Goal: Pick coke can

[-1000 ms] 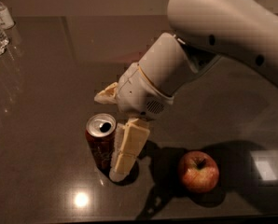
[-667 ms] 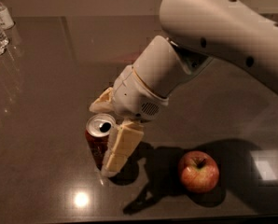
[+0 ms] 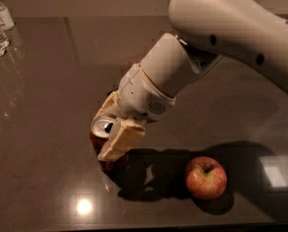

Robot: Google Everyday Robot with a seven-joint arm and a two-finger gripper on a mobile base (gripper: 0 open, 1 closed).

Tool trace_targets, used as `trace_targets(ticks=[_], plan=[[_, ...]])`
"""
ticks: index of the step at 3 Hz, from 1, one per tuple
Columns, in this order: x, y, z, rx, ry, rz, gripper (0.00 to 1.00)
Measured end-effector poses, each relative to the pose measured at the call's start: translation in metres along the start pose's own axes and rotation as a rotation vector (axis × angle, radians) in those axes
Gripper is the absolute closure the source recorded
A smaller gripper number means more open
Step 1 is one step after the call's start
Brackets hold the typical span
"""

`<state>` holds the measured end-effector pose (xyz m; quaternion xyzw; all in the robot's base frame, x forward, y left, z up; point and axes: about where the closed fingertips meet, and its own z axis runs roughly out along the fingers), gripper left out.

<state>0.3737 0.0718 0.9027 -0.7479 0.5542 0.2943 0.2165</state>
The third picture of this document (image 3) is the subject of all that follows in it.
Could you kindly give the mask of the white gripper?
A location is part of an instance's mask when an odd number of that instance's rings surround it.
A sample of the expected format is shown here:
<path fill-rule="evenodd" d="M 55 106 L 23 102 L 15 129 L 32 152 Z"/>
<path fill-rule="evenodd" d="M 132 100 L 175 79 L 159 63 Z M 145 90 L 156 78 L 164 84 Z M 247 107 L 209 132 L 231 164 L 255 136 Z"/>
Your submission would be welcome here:
<path fill-rule="evenodd" d="M 159 121 L 175 102 L 153 84 L 139 64 L 133 64 L 122 77 L 118 92 L 110 93 L 94 117 L 117 118 L 98 160 L 116 161 L 124 156 L 145 136 L 146 121 Z"/>

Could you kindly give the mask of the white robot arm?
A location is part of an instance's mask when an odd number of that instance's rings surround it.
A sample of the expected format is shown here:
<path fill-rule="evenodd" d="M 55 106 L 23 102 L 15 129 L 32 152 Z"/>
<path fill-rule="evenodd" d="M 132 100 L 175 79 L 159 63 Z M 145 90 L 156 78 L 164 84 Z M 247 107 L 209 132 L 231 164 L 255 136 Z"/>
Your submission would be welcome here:
<path fill-rule="evenodd" d="M 115 161 L 173 107 L 177 94 L 223 57 L 241 61 L 288 93 L 288 19 L 253 0 L 170 0 L 174 31 L 122 77 L 91 124 L 104 139 L 100 161 Z"/>

